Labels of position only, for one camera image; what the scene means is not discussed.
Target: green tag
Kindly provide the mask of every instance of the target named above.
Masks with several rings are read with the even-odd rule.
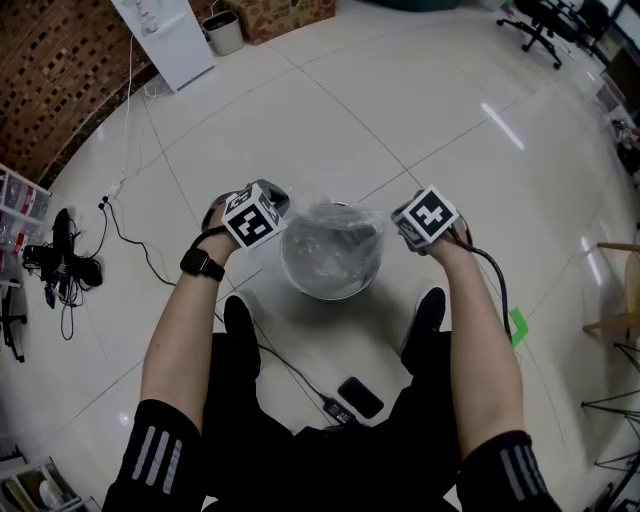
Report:
[[[518,308],[512,309],[509,316],[516,327],[516,332],[511,335],[511,345],[515,348],[529,334],[529,326]]]

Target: black shoe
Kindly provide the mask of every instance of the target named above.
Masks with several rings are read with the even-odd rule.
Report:
[[[238,293],[231,294],[224,304],[224,326],[233,338],[234,349],[242,359],[250,361],[251,374],[257,378],[262,360],[258,339],[253,329],[253,317],[249,305]]]
[[[447,298],[442,288],[432,288],[420,301],[400,354],[402,364],[411,375],[425,366],[429,339],[440,332],[446,308]]]

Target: trash can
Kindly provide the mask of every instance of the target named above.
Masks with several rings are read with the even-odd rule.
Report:
[[[231,11],[222,11],[202,22],[213,49],[218,55],[229,55],[244,46],[238,17]]]

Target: office chair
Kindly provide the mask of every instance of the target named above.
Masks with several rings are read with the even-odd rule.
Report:
[[[556,33],[570,43],[576,40],[576,32],[559,17],[559,14],[562,11],[550,2],[538,0],[516,0],[516,7],[523,14],[531,16],[531,25],[527,25],[522,21],[516,22],[508,19],[501,19],[496,21],[498,26],[502,26],[506,23],[507,25],[512,25],[527,34],[530,34],[531,41],[522,45],[522,51],[528,52],[529,48],[533,46],[533,43],[539,41],[555,60],[553,67],[560,69],[562,61],[556,54],[555,46],[542,35],[542,32],[546,28],[547,36],[549,37],[553,37],[553,34]]]
[[[584,0],[577,14],[584,20],[577,22],[576,42],[593,54],[593,45],[607,31],[611,24],[609,9],[600,0]]]

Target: cardboard box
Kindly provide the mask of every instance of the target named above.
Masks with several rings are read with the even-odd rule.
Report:
[[[336,14],[335,0],[225,0],[245,38],[260,44]]]

